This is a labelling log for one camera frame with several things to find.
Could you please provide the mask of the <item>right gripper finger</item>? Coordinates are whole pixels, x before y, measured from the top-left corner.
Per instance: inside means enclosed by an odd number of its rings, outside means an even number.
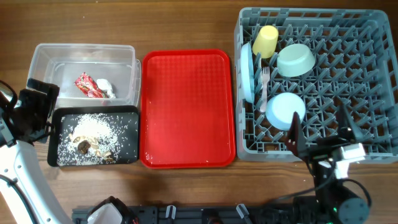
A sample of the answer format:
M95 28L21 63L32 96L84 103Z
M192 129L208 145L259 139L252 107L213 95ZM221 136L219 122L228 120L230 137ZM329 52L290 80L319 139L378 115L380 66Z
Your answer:
M338 108L337 122L338 137L340 139L350 143L364 141L364 134L354 122L354 119L351 117L347 107L343 104L341 104Z
M302 130L300 116L297 112L293 114L292 124L287 131L285 146L294 156L301 160L306 161L308 159L306 139Z

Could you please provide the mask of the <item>light blue small bowl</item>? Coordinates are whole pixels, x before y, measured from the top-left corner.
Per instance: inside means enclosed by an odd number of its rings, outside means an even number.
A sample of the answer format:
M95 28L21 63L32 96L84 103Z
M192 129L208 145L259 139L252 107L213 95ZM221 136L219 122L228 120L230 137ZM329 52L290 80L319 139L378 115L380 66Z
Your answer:
M302 123L306 113L305 103L294 93L281 93L267 102L266 118L273 127L279 130L290 129L295 112L298 113Z

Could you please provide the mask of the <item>red snack wrapper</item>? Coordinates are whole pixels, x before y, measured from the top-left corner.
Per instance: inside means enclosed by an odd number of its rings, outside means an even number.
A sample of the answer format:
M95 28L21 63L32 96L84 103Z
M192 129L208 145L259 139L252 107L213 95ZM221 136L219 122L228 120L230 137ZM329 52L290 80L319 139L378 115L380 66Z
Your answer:
M83 72L74 82L75 86L89 98L107 98L96 82Z

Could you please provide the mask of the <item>white tissue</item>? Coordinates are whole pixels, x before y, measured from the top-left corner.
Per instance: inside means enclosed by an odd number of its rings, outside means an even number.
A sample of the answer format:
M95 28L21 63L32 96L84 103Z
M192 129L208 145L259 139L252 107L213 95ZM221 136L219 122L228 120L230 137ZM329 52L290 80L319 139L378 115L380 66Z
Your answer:
M108 98L115 98L112 84L107 79L97 79L96 84L98 88L103 91Z

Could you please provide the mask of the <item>white plastic fork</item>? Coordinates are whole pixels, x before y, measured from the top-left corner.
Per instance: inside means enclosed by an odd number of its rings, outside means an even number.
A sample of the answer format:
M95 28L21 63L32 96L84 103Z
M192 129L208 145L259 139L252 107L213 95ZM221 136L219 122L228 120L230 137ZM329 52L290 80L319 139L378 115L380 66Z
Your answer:
M262 95L261 95L262 104L260 106L260 112L265 113L267 107L267 85L270 80L270 68L264 67L262 69L261 75L262 75Z

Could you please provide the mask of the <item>green bowl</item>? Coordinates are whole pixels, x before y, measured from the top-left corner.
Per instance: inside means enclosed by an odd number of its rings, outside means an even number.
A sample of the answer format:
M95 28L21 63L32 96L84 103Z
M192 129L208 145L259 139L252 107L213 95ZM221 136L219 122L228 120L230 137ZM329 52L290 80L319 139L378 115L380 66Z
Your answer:
M277 54L278 73L283 77L297 77L315 66L315 55L307 45L292 44Z

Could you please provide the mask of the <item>light blue plate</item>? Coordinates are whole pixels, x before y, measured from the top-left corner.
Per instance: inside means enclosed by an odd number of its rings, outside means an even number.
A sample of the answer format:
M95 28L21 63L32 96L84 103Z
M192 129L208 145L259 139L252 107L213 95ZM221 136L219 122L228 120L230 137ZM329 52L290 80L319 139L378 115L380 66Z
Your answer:
M240 56L241 84L244 98L248 103L254 103L254 65L250 42L242 46Z

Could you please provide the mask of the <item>yellow plastic cup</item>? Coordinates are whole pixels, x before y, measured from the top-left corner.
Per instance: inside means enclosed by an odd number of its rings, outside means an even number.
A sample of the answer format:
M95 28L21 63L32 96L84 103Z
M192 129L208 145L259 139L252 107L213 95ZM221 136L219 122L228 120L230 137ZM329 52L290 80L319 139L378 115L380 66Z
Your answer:
M276 50L278 37L279 32L274 26L262 27L254 41L253 53L260 54L261 58L272 57Z

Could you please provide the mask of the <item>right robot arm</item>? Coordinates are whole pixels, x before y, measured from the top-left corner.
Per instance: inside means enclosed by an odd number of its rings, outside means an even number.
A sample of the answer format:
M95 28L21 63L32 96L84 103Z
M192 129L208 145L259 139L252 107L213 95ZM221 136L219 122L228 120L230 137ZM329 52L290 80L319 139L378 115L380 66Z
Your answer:
M349 165L364 159L364 135L346 106L338 109L337 134L307 146L300 116L294 113L285 145L307 165L314 188L293 198L295 223L364 223L372 200L358 181L348 177Z

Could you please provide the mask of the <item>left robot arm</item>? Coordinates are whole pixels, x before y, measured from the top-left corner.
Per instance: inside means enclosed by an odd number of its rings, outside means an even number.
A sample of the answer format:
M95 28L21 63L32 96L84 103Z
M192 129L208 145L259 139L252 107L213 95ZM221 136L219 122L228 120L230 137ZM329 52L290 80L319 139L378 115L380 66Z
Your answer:
M11 98L1 95L1 193L18 223L72 223L53 194L34 144L54 134L49 122L59 87L33 78Z

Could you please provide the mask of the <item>grey dishwasher rack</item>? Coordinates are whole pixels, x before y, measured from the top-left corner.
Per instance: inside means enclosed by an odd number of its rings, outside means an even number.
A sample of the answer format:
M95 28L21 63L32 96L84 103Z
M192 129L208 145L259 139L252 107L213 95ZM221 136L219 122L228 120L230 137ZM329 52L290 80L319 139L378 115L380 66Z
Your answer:
M234 65L241 47L253 43L263 26L279 31L277 50L308 46L314 67L298 77L278 73L277 59L254 57L255 68L269 67L268 95L295 93L305 102L303 131L309 145L337 133L336 112L345 105L360 127L365 161L397 161L397 56L388 16L375 9L245 7L234 29Z

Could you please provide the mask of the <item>clear plastic bin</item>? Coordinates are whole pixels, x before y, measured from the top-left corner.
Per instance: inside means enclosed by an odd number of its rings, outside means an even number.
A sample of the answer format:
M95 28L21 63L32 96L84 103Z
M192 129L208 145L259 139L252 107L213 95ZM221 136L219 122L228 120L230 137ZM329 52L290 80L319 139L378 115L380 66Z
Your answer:
M115 98L90 98L75 86L81 74L112 84ZM39 44L28 78L57 85L56 108L139 104L141 63L130 45Z

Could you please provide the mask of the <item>red serving tray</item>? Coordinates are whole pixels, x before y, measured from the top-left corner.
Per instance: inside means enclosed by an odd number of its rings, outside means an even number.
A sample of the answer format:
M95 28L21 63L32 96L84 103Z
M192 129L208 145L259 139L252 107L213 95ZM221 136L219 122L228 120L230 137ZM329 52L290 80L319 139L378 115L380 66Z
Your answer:
M139 154L150 169L232 163L234 106L224 51L159 50L144 57Z

